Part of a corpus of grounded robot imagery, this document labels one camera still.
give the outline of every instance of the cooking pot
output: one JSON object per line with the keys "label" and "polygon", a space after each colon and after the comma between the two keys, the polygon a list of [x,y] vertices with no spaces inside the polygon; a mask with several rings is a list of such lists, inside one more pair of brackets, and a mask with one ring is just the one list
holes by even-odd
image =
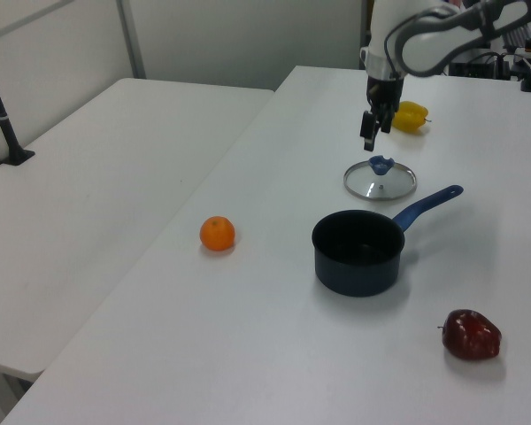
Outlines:
{"label": "cooking pot", "polygon": [[462,192],[460,186],[449,186],[409,205],[393,220],[363,210],[328,215],[312,231],[315,273],[339,294],[369,297],[383,292],[397,279],[404,231],[422,213]]}

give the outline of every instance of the robotic arm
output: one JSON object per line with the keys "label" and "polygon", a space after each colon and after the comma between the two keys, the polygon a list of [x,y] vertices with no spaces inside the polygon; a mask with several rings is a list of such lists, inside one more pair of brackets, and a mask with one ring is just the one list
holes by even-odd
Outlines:
{"label": "robotic arm", "polygon": [[389,133],[408,73],[440,73],[461,52],[528,22],[531,0],[481,0],[465,11],[442,0],[376,0],[362,51],[371,108],[362,118],[364,149],[373,151],[378,130]]}

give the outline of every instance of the blue handle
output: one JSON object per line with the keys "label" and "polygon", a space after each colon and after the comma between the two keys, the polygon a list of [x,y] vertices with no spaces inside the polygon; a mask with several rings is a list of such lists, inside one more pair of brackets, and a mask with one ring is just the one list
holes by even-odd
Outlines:
{"label": "blue handle", "polygon": [[393,218],[393,221],[399,225],[399,227],[405,231],[411,224],[425,211],[435,208],[436,206],[450,201],[452,198],[460,195],[464,189],[458,185],[449,186],[446,189],[439,190],[430,197],[425,197],[415,204],[409,205],[403,211]]}

